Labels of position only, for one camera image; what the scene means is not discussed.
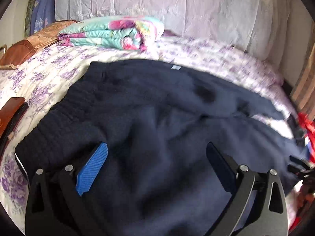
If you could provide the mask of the beige checkered curtain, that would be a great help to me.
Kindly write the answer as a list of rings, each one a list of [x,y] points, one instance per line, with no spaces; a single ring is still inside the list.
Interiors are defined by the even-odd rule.
[[[291,93],[291,99],[299,112],[314,120],[314,46],[298,82]]]

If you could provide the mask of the white lace curtain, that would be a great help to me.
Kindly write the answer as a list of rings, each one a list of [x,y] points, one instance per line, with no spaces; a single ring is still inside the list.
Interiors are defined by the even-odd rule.
[[[288,0],[55,0],[57,20],[149,16],[179,36],[209,37],[260,60],[280,63]]]

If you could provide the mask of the dark navy pants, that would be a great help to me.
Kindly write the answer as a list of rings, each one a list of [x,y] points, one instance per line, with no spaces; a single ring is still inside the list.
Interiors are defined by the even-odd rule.
[[[29,180],[43,169],[54,215],[68,220],[55,173],[100,143],[108,156],[81,199],[103,235],[204,235],[230,195],[206,156],[213,143],[238,164],[275,169],[285,193],[297,180],[295,139],[255,115],[282,120],[272,102],[213,75],[153,60],[92,62],[17,145]]]

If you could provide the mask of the folded colourful floral quilt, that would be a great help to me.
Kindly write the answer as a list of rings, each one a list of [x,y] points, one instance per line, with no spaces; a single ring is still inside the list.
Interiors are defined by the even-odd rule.
[[[164,32],[164,24],[152,17],[107,16],[86,19],[61,30],[62,46],[101,46],[144,51]]]

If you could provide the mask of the purple floral bed sheet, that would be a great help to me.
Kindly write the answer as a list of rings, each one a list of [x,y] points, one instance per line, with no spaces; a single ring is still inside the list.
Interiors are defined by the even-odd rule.
[[[285,118],[296,115],[282,89],[283,78],[271,65],[218,41],[161,37],[142,53],[54,44],[32,56],[17,69],[1,72],[1,104],[5,104],[9,98],[23,97],[29,105],[1,160],[1,204],[19,232],[25,230],[28,188],[14,157],[15,147],[64,97],[69,87],[82,77],[92,61],[123,59],[160,60],[203,71],[270,99]]]

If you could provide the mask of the wooden bed frame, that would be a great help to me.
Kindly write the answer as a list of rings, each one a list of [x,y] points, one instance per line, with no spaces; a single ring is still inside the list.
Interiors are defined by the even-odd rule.
[[[9,98],[1,108],[1,155],[10,142],[9,135],[14,131],[17,124],[28,109],[25,98]]]

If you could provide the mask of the blue patterned cloth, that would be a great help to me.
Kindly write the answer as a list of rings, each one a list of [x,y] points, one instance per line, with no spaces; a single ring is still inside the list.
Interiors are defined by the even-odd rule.
[[[55,22],[55,0],[35,0],[31,16],[31,35],[33,35]]]

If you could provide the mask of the red garment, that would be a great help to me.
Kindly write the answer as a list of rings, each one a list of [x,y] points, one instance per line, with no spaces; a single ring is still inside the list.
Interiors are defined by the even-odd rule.
[[[308,160],[314,164],[314,121],[309,120],[306,114],[298,113],[298,122],[306,130],[305,143],[309,150]]]

